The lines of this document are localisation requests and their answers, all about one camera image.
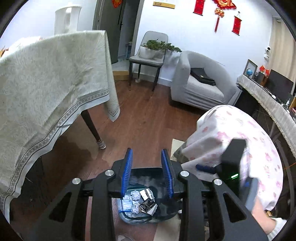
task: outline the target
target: pink floral fabric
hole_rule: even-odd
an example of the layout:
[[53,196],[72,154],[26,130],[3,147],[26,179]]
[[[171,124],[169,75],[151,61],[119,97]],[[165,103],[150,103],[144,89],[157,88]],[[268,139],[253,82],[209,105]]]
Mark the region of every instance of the pink floral fabric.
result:
[[259,179],[257,196],[263,208],[272,210],[283,185],[283,169],[278,152],[270,137],[248,114],[229,105],[216,106],[197,121],[197,130],[186,141],[182,154],[190,161],[184,170],[200,179],[208,179],[196,170],[196,164],[213,166],[233,138],[247,140],[240,163],[241,184],[249,175]]

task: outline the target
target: shoe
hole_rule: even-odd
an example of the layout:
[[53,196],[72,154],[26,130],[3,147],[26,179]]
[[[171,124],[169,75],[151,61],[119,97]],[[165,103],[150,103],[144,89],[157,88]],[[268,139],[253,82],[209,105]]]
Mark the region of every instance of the shoe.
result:
[[135,241],[134,239],[126,236],[125,234],[120,234],[117,236],[117,241]]

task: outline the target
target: red door decoration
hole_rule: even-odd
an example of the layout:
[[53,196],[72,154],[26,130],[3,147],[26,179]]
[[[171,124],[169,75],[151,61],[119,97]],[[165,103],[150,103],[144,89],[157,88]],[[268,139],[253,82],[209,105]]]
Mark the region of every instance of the red door decoration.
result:
[[236,9],[237,7],[232,2],[232,0],[213,0],[214,3],[217,4],[218,8],[215,10],[215,14],[218,15],[218,19],[216,22],[215,32],[217,32],[218,25],[220,18],[224,17],[224,11],[225,9]]
[[117,8],[120,4],[122,4],[122,0],[112,0],[113,7]]
[[233,24],[233,32],[237,35],[239,35],[240,26],[241,26],[242,20],[238,18],[237,16],[234,16],[234,24]]
[[196,0],[196,4],[195,4],[195,8],[194,8],[193,13],[202,15],[204,4],[205,4],[205,0]]

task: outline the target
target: metal screw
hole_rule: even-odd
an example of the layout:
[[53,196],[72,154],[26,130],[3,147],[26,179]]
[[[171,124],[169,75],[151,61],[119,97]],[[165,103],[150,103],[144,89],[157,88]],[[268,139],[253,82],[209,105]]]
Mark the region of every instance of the metal screw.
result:
[[182,172],[180,172],[180,175],[183,176],[183,177],[187,177],[187,176],[189,176],[189,172],[188,171],[182,171]]
[[74,178],[74,179],[72,180],[72,183],[75,184],[75,185],[76,185],[76,184],[79,184],[80,182],[81,182],[81,179],[78,178],[78,177],[77,177],[77,178]]
[[105,175],[106,176],[109,176],[109,177],[111,177],[112,175],[114,174],[114,171],[113,170],[107,170],[107,171],[105,171]]
[[214,180],[214,183],[217,185],[217,186],[220,186],[222,184],[222,181],[220,179],[215,179]]

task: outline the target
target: wooden floor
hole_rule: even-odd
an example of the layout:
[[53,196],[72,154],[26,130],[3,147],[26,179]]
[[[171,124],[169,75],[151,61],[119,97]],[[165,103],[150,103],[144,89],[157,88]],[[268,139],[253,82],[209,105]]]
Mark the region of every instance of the wooden floor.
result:
[[[105,150],[99,150],[97,156],[66,137],[72,126],[57,140],[53,150],[42,156],[42,167],[39,168],[42,170],[38,171],[36,166],[27,174],[27,177],[37,181],[26,179],[22,194],[11,202],[11,225],[17,232],[25,238],[50,200],[73,178],[87,180],[96,177],[110,168],[114,161],[123,158],[128,147],[133,149],[134,168],[159,167],[161,150],[167,148],[170,153],[173,138],[185,141],[196,130],[196,121],[204,111],[185,105],[171,106],[170,88],[166,86],[158,85],[151,97],[151,87],[151,82],[142,81],[133,83],[129,91],[127,82],[117,82],[120,115],[115,122],[107,118],[103,105],[89,109],[107,146]],[[85,125],[81,119],[76,122]],[[36,189],[34,193],[29,192],[33,185]],[[89,240],[89,211],[86,240]],[[131,228],[119,219],[115,206],[113,213],[117,234],[127,233],[136,241],[153,240],[156,225]]]

